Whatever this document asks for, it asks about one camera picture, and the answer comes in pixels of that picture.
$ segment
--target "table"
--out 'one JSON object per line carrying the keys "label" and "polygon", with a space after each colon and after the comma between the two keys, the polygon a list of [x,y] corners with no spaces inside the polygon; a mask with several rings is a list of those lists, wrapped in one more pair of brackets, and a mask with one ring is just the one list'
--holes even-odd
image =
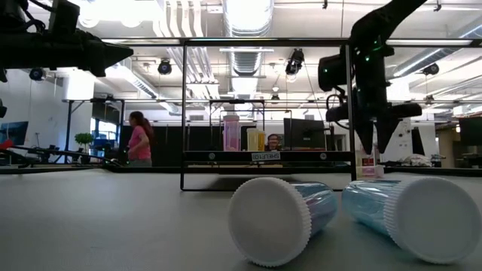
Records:
{"label": "table", "polygon": [[[216,176],[189,178],[206,185]],[[343,187],[350,176],[291,178]],[[449,179],[482,206],[482,179]],[[226,214],[231,194],[181,193],[177,174],[114,174],[92,169],[0,175],[0,269],[264,270],[246,262],[230,240]],[[482,247],[460,265],[432,266],[339,212],[300,257],[279,269],[473,271],[482,269]]]}

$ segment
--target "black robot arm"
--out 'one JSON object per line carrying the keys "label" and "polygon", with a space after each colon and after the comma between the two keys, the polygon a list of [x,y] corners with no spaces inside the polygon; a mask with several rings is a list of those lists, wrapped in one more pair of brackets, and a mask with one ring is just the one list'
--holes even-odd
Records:
{"label": "black robot arm", "polygon": [[[387,5],[363,16],[352,27],[348,40],[352,66],[349,67],[352,77],[356,79],[356,91],[352,92],[355,105],[354,126],[361,139],[365,151],[371,153],[373,144],[373,120],[376,120],[378,148],[385,152],[386,146],[403,117],[422,114],[417,104],[391,105],[387,102],[385,78],[385,60],[395,52],[386,45],[390,35],[398,25],[426,0],[392,0]],[[319,61],[318,81],[324,91],[346,82],[345,47],[340,54],[321,58]],[[347,119],[348,106],[342,104],[338,108],[329,108],[326,113],[328,121]]]}
{"label": "black robot arm", "polygon": [[361,45],[378,38],[384,44],[398,25],[425,2],[427,0],[392,0],[371,11],[353,24],[350,44]]}
{"label": "black robot arm", "polygon": [[[51,12],[48,29],[27,11],[27,0],[0,1],[0,81],[7,81],[6,69],[78,67],[104,77],[106,68],[133,55],[128,47],[102,42],[76,29],[80,13],[77,5],[55,0],[51,8],[30,1]],[[37,32],[27,32],[30,26]]]}

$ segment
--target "plastic bottle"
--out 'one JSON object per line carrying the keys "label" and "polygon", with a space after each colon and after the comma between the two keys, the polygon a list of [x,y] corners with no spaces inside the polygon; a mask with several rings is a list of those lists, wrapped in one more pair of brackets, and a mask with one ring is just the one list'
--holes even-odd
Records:
{"label": "plastic bottle", "polygon": [[239,116],[226,115],[224,120],[224,151],[239,151]]}
{"label": "plastic bottle", "polygon": [[246,133],[248,135],[248,151],[258,151],[258,129],[248,128]]}
{"label": "plastic bottle", "polygon": [[234,244],[248,260],[274,267],[297,257],[336,213],[337,199],[325,184],[263,177],[236,190],[228,226]]}
{"label": "plastic bottle", "polygon": [[442,178],[354,181],[342,192],[342,206],[358,222],[429,263],[457,262],[479,243],[477,205]]}
{"label": "plastic bottle", "polygon": [[266,133],[264,131],[258,131],[258,151],[264,151],[264,138]]}

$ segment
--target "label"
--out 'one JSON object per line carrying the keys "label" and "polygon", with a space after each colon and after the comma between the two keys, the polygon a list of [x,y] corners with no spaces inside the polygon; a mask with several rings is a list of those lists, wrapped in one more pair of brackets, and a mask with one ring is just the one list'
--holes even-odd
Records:
{"label": "label", "polygon": [[281,154],[278,151],[269,151],[269,152],[264,152],[264,153],[252,153],[251,159],[253,161],[281,160]]}

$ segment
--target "ribbed bottle cap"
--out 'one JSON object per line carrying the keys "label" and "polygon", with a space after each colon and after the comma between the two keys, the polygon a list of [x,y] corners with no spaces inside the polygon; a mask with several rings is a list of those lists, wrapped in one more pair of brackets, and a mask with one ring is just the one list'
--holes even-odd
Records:
{"label": "ribbed bottle cap", "polygon": [[402,181],[384,207],[393,241],[429,263],[447,264],[475,250],[480,239],[480,212],[462,188],[442,178]]}
{"label": "ribbed bottle cap", "polygon": [[230,201],[228,226],[234,244],[260,266],[283,265],[307,246],[310,210],[300,193],[278,178],[255,178]]}

